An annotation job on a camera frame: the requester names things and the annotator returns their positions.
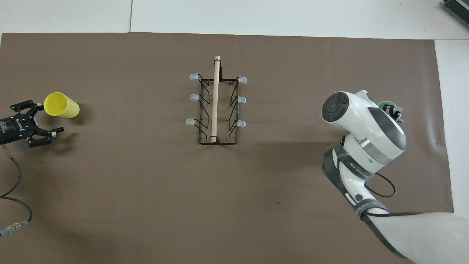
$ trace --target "black strap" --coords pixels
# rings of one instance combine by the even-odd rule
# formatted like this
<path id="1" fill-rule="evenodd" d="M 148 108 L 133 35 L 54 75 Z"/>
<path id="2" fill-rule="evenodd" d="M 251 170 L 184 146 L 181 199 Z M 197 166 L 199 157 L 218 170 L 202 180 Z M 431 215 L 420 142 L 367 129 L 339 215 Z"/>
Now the black strap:
<path id="1" fill-rule="evenodd" d="M 345 167 L 347 167 L 349 171 L 353 172 L 357 177 L 363 180 L 369 180 L 371 177 L 374 176 L 374 173 L 371 173 L 367 171 L 364 167 L 360 166 L 360 164 L 348 154 L 348 152 L 344 149 L 343 146 L 337 144 L 335 145 L 334 149 L 340 161 L 345 165 Z"/>
<path id="2" fill-rule="evenodd" d="M 371 208 L 381 208 L 383 210 L 389 211 L 384 204 L 375 199 L 364 199 L 358 202 L 356 205 L 353 206 L 355 213 L 361 218 L 362 214 Z"/>
<path id="3" fill-rule="evenodd" d="M 366 215 L 363 214 L 362 220 L 367 224 L 367 226 L 373 231 L 376 237 L 378 237 L 379 241 L 383 243 L 391 252 L 393 252 L 396 256 L 401 257 L 401 258 L 407 258 L 403 254 L 401 254 L 395 247 L 389 243 L 389 241 L 383 236 L 383 234 L 379 231 L 379 229 L 373 224 L 373 222 L 370 220 L 370 218 Z"/>

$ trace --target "black wire rack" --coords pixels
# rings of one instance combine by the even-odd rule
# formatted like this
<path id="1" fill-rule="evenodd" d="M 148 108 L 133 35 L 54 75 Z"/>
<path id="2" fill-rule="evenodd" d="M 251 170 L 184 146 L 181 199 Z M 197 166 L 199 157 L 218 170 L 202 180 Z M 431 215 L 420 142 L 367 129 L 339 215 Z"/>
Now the black wire rack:
<path id="1" fill-rule="evenodd" d="M 207 111 L 207 107 L 212 104 L 211 93 L 209 91 L 210 83 L 213 84 L 214 79 L 207 79 L 202 77 L 198 73 L 193 73 L 189 76 L 190 80 L 198 81 L 200 83 L 200 93 L 195 93 L 190 96 L 192 101 L 199 102 L 199 118 L 189 118 L 186 120 L 187 125 L 193 125 L 198 129 L 198 143 L 201 145 L 234 145 L 238 142 L 238 130 L 239 128 L 245 127 L 246 122 L 239 120 L 239 105 L 246 102 L 246 98 L 239 96 L 239 84 L 245 84 L 248 82 L 246 77 L 238 76 L 234 79 L 223 78 L 220 62 L 219 71 L 219 82 L 227 82 L 229 87 L 233 90 L 230 96 L 230 109 L 231 113 L 228 118 L 228 137 L 226 141 L 220 141 L 218 136 L 208 136 L 210 122 L 216 122 L 217 120 L 211 120 L 210 114 Z M 211 142 L 209 138 L 215 137 L 216 142 Z"/>

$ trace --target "white robotic arm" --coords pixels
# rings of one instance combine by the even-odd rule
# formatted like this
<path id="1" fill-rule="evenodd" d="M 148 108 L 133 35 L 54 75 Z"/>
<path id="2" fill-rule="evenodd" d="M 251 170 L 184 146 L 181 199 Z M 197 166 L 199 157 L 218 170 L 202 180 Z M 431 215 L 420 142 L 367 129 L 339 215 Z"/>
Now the white robotic arm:
<path id="1" fill-rule="evenodd" d="M 365 187 L 378 170 L 404 152 L 406 136 L 397 124 L 402 109 L 375 104 L 365 90 L 338 92 L 322 107 L 322 118 L 350 132 L 324 153 L 322 169 L 355 213 L 399 257 L 416 263 L 466 263 L 469 217 L 454 213 L 388 213 Z"/>
<path id="2" fill-rule="evenodd" d="M 322 118 L 350 132 L 324 154 L 323 172 L 342 192 L 356 213 L 387 214 L 386 207 L 365 188 L 365 181 L 405 150 L 406 136 L 365 90 L 338 92 L 323 104 Z"/>

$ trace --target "robot end effector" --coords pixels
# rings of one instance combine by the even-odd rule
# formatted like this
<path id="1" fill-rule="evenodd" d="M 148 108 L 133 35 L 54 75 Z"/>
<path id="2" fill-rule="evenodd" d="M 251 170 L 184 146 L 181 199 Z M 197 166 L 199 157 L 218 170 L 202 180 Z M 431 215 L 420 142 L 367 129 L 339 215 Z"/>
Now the robot end effector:
<path id="1" fill-rule="evenodd" d="M 34 103 L 32 100 L 14 104 L 10 109 L 15 113 L 14 116 L 0 119 L 0 144 L 8 144 L 21 139 L 28 139 L 30 148 L 50 144 L 52 138 L 57 133 L 63 132 L 64 128 L 59 127 L 51 131 L 39 128 L 34 115 L 38 111 L 44 110 L 44 106 L 40 103 Z M 21 114 L 21 110 L 29 109 L 25 114 Z"/>

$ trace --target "rubber tip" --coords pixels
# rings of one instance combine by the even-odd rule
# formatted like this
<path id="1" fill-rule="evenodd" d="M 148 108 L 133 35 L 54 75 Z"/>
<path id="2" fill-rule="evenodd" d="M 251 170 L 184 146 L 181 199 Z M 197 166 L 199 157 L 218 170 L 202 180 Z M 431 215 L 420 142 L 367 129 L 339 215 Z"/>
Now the rubber tip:
<path id="1" fill-rule="evenodd" d="M 237 127 L 245 127 L 245 126 L 246 126 L 246 122 L 244 122 L 244 121 L 242 121 L 242 120 L 238 120 L 236 126 L 237 126 Z"/>
<path id="2" fill-rule="evenodd" d="M 246 102 L 246 97 L 238 96 L 238 103 L 244 104 Z"/>
<path id="3" fill-rule="evenodd" d="M 191 95 L 190 95 L 190 99 L 191 99 L 192 101 L 198 101 L 198 100 L 199 100 L 199 94 L 198 94 L 198 93 L 191 94 Z"/>
<path id="4" fill-rule="evenodd" d="M 243 76 L 239 76 L 239 83 L 240 84 L 245 84 L 248 82 L 248 79 L 246 77 L 243 77 Z"/>
<path id="5" fill-rule="evenodd" d="M 197 81 L 197 80 L 199 80 L 199 74 L 198 73 L 192 73 L 191 75 L 189 75 L 189 79 L 192 80 L 192 81 Z"/>
<path id="6" fill-rule="evenodd" d="M 186 125 L 195 125 L 195 124 L 196 124 L 195 118 L 189 118 L 186 120 Z"/>

